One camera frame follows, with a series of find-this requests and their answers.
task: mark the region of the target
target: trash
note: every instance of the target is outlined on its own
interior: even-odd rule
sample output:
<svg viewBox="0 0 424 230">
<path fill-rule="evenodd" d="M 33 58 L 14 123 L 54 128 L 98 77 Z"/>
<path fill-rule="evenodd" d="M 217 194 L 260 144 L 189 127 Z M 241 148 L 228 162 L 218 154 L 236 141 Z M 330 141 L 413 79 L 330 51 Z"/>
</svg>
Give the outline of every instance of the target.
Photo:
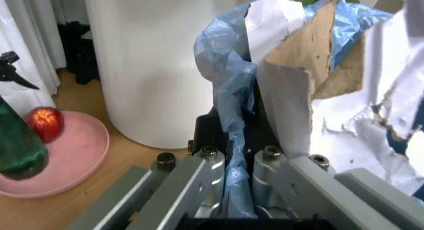
<svg viewBox="0 0 424 230">
<path fill-rule="evenodd" d="M 249 62 L 244 15 L 249 4 L 217 17 L 196 39 L 196 65 L 213 83 L 214 106 L 222 128 L 233 142 L 226 170 L 223 212 L 230 218 L 255 218 L 246 171 L 241 108 L 252 110 L 256 65 Z"/>
</svg>

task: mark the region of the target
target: hex socket screw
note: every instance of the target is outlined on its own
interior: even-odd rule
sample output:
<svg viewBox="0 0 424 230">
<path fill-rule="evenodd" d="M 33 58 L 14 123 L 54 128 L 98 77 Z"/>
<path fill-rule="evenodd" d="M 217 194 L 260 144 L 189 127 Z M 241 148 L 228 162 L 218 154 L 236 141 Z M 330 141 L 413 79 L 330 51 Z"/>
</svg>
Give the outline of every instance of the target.
<svg viewBox="0 0 424 230">
<path fill-rule="evenodd" d="M 309 157 L 309 159 L 324 171 L 327 171 L 328 167 L 330 166 L 328 159 L 320 154 L 313 154 Z"/>
<path fill-rule="evenodd" d="M 200 157 L 207 161 L 215 160 L 218 157 L 218 149 L 213 146 L 203 146 L 200 148 Z"/>
<path fill-rule="evenodd" d="M 163 171 L 172 171 L 175 167 L 176 159 L 173 153 L 163 152 L 156 158 L 157 168 Z"/>
<path fill-rule="evenodd" d="M 279 160 L 282 154 L 281 149 L 277 146 L 265 146 L 262 157 L 264 160 L 274 161 Z"/>
</svg>

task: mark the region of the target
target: white cylinder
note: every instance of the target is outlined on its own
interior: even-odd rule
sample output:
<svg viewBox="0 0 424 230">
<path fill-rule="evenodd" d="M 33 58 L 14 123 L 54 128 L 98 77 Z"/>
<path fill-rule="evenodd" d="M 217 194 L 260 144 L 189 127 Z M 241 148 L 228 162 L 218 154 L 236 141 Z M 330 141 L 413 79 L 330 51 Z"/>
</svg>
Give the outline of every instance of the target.
<svg viewBox="0 0 424 230">
<path fill-rule="evenodd" d="M 109 118 L 125 136 L 183 148 L 212 108 L 196 37 L 217 15 L 249 0 L 86 0 Z"/>
</svg>

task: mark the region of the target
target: torn cardboard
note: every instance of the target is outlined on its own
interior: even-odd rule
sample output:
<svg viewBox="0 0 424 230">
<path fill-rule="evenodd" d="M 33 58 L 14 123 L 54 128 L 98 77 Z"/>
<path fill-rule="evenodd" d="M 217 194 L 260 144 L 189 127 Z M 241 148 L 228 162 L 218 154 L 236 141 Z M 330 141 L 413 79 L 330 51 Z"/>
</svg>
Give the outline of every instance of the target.
<svg viewBox="0 0 424 230">
<path fill-rule="evenodd" d="M 310 102 L 330 72 L 336 4 L 332 1 L 324 6 L 310 22 L 264 58 L 265 71 L 272 77 L 271 109 L 276 134 L 289 158 L 309 152 Z"/>
</svg>

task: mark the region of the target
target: white paper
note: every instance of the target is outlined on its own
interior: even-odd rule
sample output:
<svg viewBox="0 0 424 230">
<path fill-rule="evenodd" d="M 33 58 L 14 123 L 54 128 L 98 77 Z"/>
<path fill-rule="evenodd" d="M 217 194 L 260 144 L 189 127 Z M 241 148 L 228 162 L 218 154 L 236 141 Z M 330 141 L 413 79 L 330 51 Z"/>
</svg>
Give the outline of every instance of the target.
<svg viewBox="0 0 424 230">
<path fill-rule="evenodd" d="M 265 55 L 306 23 L 302 3 L 289 0 L 259 0 L 250 4 L 245 18 L 250 57 L 258 66 L 257 81 L 269 123 L 276 126 L 271 111 L 270 82 L 264 71 Z"/>
<path fill-rule="evenodd" d="M 417 1 L 406 0 L 407 8 L 391 20 L 366 31 L 362 90 L 312 101 L 309 146 L 309 154 L 326 156 L 337 173 L 366 168 L 409 195 L 424 183 L 424 173 L 417 172 L 411 160 L 389 146 L 386 134 L 387 126 L 390 126 L 400 138 L 409 135 L 424 93 L 424 3 L 411 5 Z M 267 73 L 262 59 L 291 31 L 288 25 L 284 26 L 284 21 L 274 19 L 281 15 L 280 10 L 272 7 L 270 0 L 268 2 L 267 7 L 260 7 L 260 3 L 251 7 L 246 25 L 252 61 L 258 64 L 258 83 L 265 111 L 276 133 L 279 123 L 284 120 L 275 120 L 274 113 L 282 105 L 289 104 L 284 103 L 283 89 L 269 85 L 269 81 L 276 82 L 284 77 L 275 72 Z M 296 15 L 297 12 L 293 9 L 290 14 Z M 280 27 L 276 32 L 279 35 L 269 27 Z M 379 115 L 372 110 L 375 105 L 381 106 Z M 386 127 L 378 123 L 381 118 L 387 120 Z M 413 143 L 423 143 L 422 138 L 423 135 L 414 135 Z M 418 156 L 417 148 L 417 145 L 409 147 L 410 155 Z"/>
</svg>

